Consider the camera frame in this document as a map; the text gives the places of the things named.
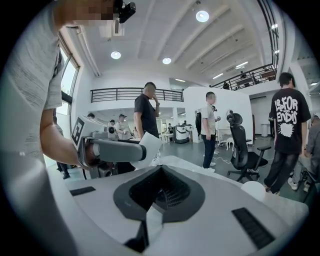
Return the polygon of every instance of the graphic t-shirt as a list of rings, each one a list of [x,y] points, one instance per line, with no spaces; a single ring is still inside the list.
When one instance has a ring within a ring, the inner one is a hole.
[[[305,97],[296,89],[279,90],[271,101],[271,116],[276,122],[274,149],[285,154],[299,154],[301,124],[311,118]]]

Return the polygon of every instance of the balcony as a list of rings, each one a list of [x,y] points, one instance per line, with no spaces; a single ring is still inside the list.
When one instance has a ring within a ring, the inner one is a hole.
[[[138,87],[121,87],[121,88],[104,88],[91,90],[91,103],[135,100],[143,93],[143,88]],[[160,101],[184,102],[183,93],[174,90],[156,89],[155,95]]]

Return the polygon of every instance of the office chair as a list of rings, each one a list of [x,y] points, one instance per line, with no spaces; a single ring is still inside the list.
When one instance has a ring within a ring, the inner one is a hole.
[[[242,124],[242,117],[238,113],[230,111],[227,116],[227,120],[230,123],[230,130],[234,141],[234,151],[231,157],[231,163],[234,168],[240,171],[228,171],[227,175],[239,174],[240,177],[236,180],[239,182],[242,178],[246,177],[249,181],[253,181],[251,176],[260,177],[258,172],[255,172],[259,166],[265,166],[268,161],[263,158],[266,150],[271,149],[271,146],[261,146],[257,149],[260,151],[260,155],[255,152],[248,152],[247,142],[250,139],[246,139],[246,131]]]

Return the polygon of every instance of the wall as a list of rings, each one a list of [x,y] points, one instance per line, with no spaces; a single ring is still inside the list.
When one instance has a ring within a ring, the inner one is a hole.
[[[272,97],[276,92],[267,92],[257,97],[266,96],[264,98],[251,99],[251,110],[254,115],[255,134],[262,134],[262,125],[269,124],[268,117],[271,110]]]
[[[193,125],[193,142],[198,143],[198,132],[196,129],[196,114],[195,111],[206,106],[206,93],[214,92],[216,95],[217,112],[214,115],[220,116],[220,127],[227,127],[228,122],[226,114],[228,110],[233,110],[242,116],[242,126],[245,129],[246,138],[253,141],[253,119],[249,96],[240,91],[231,91],[224,89],[208,89],[199,87],[189,87],[183,92],[185,102],[185,120],[188,124]]]
[[[70,135],[70,116],[65,114],[56,113],[57,118],[57,124],[61,127],[63,131],[63,136],[67,139],[71,139]],[[56,164],[55,160],[52,160],[51,158],[44,156],[45,166],[50,167],[52,165]]]
[[[101,77],[95,77],[91,90],[118,87],[141,88],[147,82],[153,82],[159,89],[170,90],[169,78],[179,78],[209,86],[209,81],[205,78],[176,64],[165,65],[152,60],[129,60],[124,64],[115,62]]]

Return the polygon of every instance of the gray t-shirt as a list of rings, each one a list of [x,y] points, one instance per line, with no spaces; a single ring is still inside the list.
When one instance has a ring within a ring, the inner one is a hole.
[[[14,89],[14,94],[7,97],[25,103],[24,109],[15,112],[12,110],[12,118],[19,120],[20,128],[25,129],[22,138],[23,152],[43,163],[45,161],[40,143],[42,112],[62,105],[64,61],[60,53],[58,33],[54,28],[54,4],[53,2],[40,12],[20,36],[0,81],[1,84],[6,83],[7,88]]]

